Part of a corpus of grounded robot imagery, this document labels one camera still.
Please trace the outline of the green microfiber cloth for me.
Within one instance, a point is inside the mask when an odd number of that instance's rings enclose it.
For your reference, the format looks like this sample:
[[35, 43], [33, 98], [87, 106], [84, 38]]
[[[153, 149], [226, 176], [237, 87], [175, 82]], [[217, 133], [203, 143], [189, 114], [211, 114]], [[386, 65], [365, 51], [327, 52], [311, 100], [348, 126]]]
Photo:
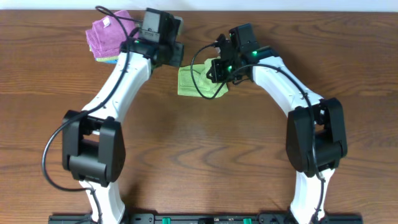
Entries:
[[[210, 62], [213, 58], [208, 58], [203, 64], [193, 65], [193, 77], [198, 89], [205, 97], [213, 96], [217, 89], [221, 86], [220, 83], [212, 83], [207, 79], [206, 73], [210, 68]], [[190, 66], [180, 67], [178, 70], [178, 84], [177, 93], [180, 96], [197, 96], [201, 97], [193, 83]]]

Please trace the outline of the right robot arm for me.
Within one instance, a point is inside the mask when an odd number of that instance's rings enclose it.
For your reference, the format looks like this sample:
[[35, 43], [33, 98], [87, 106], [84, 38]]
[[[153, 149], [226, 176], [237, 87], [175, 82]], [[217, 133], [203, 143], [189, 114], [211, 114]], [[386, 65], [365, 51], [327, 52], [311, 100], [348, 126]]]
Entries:
[[307, 88], [270, 47], [217, 48], [220, 56], [212, 62], [208, 79], [226, 83], [247, 76], [287, 117], [285, 150], [296, 181], [284, 222], [342, 222], [324, 210], [328, 184], [348, 151], [342, 104]]

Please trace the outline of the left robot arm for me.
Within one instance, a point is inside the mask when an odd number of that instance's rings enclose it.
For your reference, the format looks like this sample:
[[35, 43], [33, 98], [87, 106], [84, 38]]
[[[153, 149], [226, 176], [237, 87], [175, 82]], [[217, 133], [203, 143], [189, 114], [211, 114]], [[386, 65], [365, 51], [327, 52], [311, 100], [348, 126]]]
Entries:
[[118, 178], [126, 150], [122, 132], [125, 115], [140, 87], [162, 65], [179, 67], [184, 45], [133, 40], [123, 46], [111, 75], [82, 111], [63, 118], [62, 164], [79, 181], [90, 201], [91, 220], [127, 223]]

